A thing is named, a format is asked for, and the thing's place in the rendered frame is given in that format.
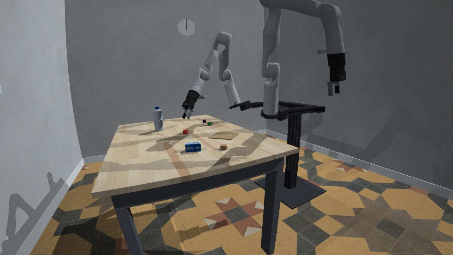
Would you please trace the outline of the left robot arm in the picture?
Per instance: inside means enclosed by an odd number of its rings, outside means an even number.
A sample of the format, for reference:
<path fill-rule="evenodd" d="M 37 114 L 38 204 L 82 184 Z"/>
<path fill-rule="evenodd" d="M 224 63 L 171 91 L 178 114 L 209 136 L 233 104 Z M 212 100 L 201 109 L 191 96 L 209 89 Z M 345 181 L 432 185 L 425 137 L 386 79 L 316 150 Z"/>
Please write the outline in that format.
<path fill-rule="evenodd" d="M 343 41 L 338 20 L 341 10 L 332 4 L 324 4 L 315 0 L 259 0 L 262 6 L 270 8 L 270 13 L 263 29 L 262 76 L 273 78 L 264 83 L 263 113 L 275 115 L 278 112 L 279 74 L 278 63 L 268 63 L 271 54 L 279 45 L 280 21 L 282 9 L 292 10 L 321 19 L 325 31 L 326 42 Z"/>

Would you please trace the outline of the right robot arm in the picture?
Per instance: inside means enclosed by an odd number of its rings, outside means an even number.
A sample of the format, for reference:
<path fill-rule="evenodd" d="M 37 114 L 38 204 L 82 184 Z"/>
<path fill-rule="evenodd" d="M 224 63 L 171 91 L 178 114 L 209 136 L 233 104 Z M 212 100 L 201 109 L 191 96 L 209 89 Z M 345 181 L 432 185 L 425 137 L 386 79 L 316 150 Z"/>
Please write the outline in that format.
<path fill-rule="evenodd" d="M 211 72 L 213 69 L 214 64 L 217 60 L 217 46 L 219 44 L 225 45 L 225 49 L 219 55 L 219 79 L 221 81 L 229 80 L 229 82 L 224 86 L 225 91 L 228 95 L 228 100 L 231 106 L 241 103 L 239 93 L 236 91 L 236 87 L 233 82 L 233 78 L 231 72 L 229 70 L 225 70 L 231 59 L 231 42 L 232 42 L 232 35 L 220 31 L 213 43 L 211 51 L 205 60 L 204 65 L 208 68 L 208 71 L 204 68 L 199 68 L 197 70 L 196 79 L 194 81 L 195 85 L 200 86 L 203 88 L 204 81 L 208 81 L 211 77 Z M 203 80 L 202 80 L 203 79 Z M 193 84 L 193 85 L 194 85 Z"/>

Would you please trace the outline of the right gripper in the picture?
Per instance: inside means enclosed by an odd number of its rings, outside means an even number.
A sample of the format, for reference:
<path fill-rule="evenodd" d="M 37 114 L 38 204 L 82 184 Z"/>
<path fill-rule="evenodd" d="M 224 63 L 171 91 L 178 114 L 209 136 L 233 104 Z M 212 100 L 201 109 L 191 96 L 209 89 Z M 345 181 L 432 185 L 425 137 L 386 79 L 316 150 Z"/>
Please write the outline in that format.
<path fill-rule="evenodd" d="M 201 90 L 202 88 L 198 85 L 194 84 L 191 86 L 190 90 L 188 91 L 186 100 L 182 104 L 182 107 L 185 110 L 182 116 L 183 119 L 186 117 L 188 109 L 190 110 L 190 112 L 188 113 L 187 118 L 190 119 L 192 112 L 194 112 L 193 108 L 197 100 L 205 99 L 206 95 L 201 94 Z"/>

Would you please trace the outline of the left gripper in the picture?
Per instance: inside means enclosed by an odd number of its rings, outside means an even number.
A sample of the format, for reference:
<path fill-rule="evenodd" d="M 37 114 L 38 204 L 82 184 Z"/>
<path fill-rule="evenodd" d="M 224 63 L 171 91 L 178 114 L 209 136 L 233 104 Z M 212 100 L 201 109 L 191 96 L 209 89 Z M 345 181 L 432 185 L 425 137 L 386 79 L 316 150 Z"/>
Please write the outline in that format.
<path fill-rule="evenodd" d="M 328 96 L 333 96 L 333 84 L 335 93 L 340 93 L 340 81 L 346 80 L 346 58 L 343 41 L 327 42 L 326 48 L 317 50 L 318 54 L 327 53 L 328 66 L 330 68 L 330 81 L 327 81 Z"/>

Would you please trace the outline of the grey bottle with blue cap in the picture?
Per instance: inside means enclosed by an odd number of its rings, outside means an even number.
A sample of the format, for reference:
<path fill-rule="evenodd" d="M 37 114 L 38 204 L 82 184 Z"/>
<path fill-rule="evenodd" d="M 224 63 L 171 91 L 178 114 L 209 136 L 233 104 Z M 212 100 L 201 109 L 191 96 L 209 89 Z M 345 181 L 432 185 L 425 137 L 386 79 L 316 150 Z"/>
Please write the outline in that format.
<path fill-rule="evenodd" d="M 162 115 L 162 110 L 160 109 L 159 106 L 155 107 L 155 110 L 153 111 L 153 116 L 154 116 L 154 129 L 155 129 L 155 131 L 162 131 L 164 129 L 164 127 L 163 127 L 163 115 Z"/>

